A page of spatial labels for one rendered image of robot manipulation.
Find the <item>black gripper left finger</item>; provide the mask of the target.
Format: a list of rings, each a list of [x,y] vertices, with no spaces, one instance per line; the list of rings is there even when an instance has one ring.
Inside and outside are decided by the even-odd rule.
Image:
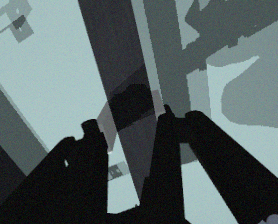
[[[81,127],[83,138],[59,141],[0,205],[0,224],[85,224],[87,213],[107,213],[108,154],[117,135],[108,101]]]

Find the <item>dark grey rectangular panel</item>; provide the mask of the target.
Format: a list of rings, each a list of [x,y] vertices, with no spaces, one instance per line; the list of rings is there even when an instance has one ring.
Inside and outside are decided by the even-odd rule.
[[[0,205],[27,176],[0,146]]]

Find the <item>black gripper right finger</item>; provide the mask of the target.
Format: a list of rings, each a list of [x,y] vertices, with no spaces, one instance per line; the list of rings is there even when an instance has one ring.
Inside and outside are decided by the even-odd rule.
[[[157,127],[136,224],[185,218],[179,143],[189,143],[238,224],[278,224],[278,178],[203,112],[177,118],[158,90],[151,94]]]

